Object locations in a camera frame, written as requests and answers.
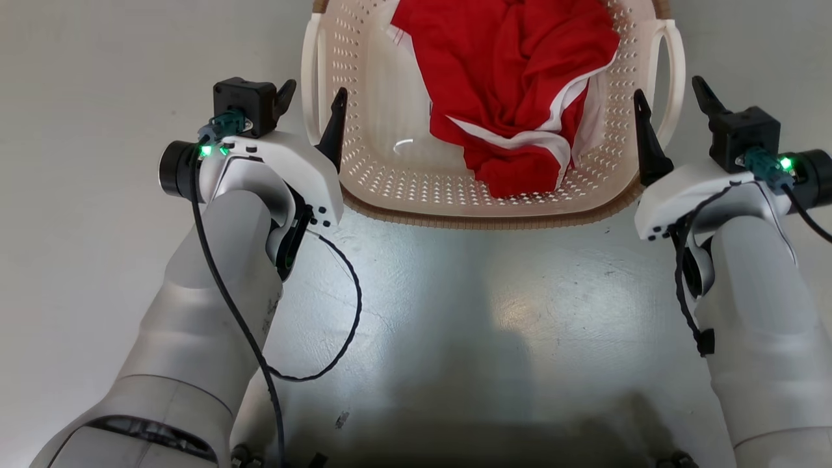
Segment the red garment with white trim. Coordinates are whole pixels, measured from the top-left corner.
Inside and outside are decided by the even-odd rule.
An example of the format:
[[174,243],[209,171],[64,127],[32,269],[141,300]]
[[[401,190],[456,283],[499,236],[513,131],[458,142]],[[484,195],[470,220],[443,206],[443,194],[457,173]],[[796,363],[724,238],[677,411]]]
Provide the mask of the red garment with white trim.
[[620,45],[601,0],[399,0],[389,32],[418,63],[429,131],[494,198],[553,192],[601,143]]

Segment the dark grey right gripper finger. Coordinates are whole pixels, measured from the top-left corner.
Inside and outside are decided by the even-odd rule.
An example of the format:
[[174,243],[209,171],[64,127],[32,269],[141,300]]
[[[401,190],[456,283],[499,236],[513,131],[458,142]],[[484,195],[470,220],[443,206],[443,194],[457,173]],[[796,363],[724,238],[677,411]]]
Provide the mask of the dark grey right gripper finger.
[[716,93],[713,89],[711,89],[704,77],[694,76],[691,81],[696,103],[699,106],[699,110],[701,110],[705,116],[713,118],[713,116],[726,113],[726,108],[722,101],[716,97]]
[[671,173],[674,165],[664,154],[651,124],[653,112],[642,89],[634,92],[633,103],[640,181],[643,187],[650,187]]

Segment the cream perforated plastic laundry basket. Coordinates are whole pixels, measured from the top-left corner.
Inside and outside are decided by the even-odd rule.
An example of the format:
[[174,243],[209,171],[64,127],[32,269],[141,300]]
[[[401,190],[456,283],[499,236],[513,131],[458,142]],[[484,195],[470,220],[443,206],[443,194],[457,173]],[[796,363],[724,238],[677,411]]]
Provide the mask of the cream perforated plastic laundry basket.
[[656,130],[667,146],[683,109],[686,59],[669,0],[601,0],[621,43],[606,71],[603,141],[585,152],[556,192],[497,199],[457,146],[429,133],[429,97],[415,58],[387,35],[397,0],[314,0],[304,35],[301,101],[318,142],[330,104],[348,98],[341,184],[345,204],[380,221],[458,230],[533,230],[591,224],[632,204],[638,181],[635,110],[654,99],[660,45],[669,96]]

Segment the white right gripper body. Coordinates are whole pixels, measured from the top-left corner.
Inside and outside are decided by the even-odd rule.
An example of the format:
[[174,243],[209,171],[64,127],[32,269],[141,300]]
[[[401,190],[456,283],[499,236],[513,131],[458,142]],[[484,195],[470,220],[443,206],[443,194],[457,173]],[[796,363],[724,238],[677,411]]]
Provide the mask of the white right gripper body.
[[[794,195],[803,209],[832,205],[832,154],[822,150],[779,156],[797,177]],[[770,189],[751,172],[728,173],[713,160],[682,166],[651,184],[636,210],[636,232],[642,240],[656,240],[706,202],[692,232],[715,231],[735,216],[754,216],[773,226],[794,213],[785,193]]]

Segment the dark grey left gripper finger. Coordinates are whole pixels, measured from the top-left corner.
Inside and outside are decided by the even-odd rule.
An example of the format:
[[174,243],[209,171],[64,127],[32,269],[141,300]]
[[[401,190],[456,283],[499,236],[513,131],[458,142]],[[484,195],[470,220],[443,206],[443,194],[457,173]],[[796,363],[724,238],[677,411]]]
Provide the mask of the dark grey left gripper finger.
[[288,112],[293,101],[297,82],[294,78],[286,80],[283,85],[274,93],[274,124]]
[[341,172],[341,162],[344,146],[344,133],[348,106],[348,90],[338,89],[331,103],[331,115],[316,148],[335,167],[336,173]]

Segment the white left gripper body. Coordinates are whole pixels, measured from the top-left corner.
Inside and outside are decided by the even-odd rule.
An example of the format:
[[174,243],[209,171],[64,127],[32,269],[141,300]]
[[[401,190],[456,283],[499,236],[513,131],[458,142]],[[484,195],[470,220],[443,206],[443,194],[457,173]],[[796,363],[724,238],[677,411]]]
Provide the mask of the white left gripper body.
[[336,226],[344,215],[341,181],[333,163],[303,136],[274,131],[261,139],[230,136],[216,146],[175,141],[159,162],[163,192],[191,198],[190,158],[197,155],[197,198],[209,203],[230,190],[262,199],[279,226],[311,207],[318,224]]

